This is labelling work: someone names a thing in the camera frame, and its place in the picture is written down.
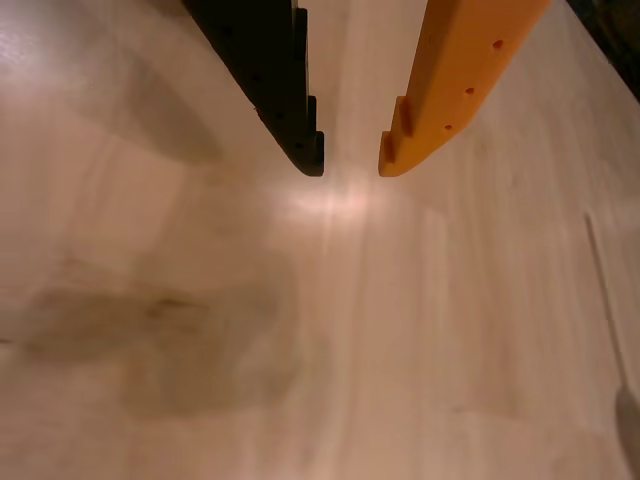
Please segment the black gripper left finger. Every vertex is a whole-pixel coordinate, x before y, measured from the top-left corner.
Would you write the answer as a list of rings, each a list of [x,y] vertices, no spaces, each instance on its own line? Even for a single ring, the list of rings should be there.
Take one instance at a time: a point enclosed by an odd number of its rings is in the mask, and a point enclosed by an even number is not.
[[[291,163],[324,173],[324,133],[309,93],[308,11],[290,0],[189,0],[188,13]]]

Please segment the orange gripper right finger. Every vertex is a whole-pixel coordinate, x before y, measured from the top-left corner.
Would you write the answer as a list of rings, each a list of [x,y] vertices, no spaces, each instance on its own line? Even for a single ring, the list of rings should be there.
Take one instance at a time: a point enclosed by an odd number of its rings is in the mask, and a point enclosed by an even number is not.
[[[378,172],[415,168],[474,118],[550,3],[431,0],[406,93],[382,133]]]

